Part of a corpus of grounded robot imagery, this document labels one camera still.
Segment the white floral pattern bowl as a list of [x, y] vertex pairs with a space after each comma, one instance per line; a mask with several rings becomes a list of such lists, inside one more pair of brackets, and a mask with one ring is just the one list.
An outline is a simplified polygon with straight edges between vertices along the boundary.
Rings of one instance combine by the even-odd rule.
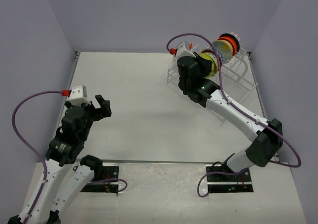
[[218, 71], [218, 61], [217, 61], [217, 56], [215, 55], [215, 52], [212, 50], [203, 50], [199, 55], [203, 59], [212, 62], [211, 73], [215, 74]]

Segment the red patterned glass bowl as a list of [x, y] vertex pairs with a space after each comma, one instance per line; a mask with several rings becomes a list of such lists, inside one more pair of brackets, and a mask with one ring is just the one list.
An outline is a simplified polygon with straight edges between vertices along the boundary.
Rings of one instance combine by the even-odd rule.
[[223, 65], [223, 57], [222, 57], [222, 55], [220, 54], [219, 51], [214, 51], [214, 52], [215, 52], [215, 55], [217, 56], [218, 69], [219, 69], [219, 67], [221, 67]]

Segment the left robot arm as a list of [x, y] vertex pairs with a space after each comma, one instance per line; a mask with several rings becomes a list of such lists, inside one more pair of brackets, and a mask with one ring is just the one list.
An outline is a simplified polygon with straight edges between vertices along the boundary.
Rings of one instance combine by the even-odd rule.
[[90, 101], [78, 105], [72, 100], [65, 103], [67, 110], [62, 125], [49, 143], [36, 189], [23, 211], [9, 219], [10, 224], [59, 224], [84, 186], [103, 176], [102, 161], [87, 155], [68, 182], [62, 183], [83, 150], [93, 123], [112, 114], [110, 101], [101, 95], [96, 95], [95, 99], [100, 105], [98, 108]]

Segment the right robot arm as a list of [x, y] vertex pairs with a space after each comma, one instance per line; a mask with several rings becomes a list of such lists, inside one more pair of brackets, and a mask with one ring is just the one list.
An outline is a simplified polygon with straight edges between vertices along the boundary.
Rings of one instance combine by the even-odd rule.
[[221, 87], [206, 78], [212, 62], [197, 53], [177, 59], [178, 86], [183, 94], [202, 107], [216, 112], [237, 127], [251, 141], [251, 145], [230, 155], [221, 165], [222, 176], [232, 181], [239, 172], [253, 165], [265, 167], [282, 146], [282, 123], [268, 121], [249, 111], [228, 95]]

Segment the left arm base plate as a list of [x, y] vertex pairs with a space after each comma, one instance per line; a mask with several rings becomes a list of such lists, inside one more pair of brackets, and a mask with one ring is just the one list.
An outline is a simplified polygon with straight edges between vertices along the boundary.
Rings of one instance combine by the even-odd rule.
[[[103, 166], [100, 180], [118, 178], [119, 166]], [[98, 184], [86, 185], [81, 192], [83, 193], [118, 193], [119, 184], [117, 181], [103, 182]]]

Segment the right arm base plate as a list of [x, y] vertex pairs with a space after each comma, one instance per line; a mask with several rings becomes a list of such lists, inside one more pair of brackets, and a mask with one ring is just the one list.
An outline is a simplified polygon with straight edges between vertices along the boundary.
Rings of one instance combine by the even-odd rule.
[[251, 193], [254, 192], [249, 169], [240, 175], [212, 174], [207, 176], [210, 193]]

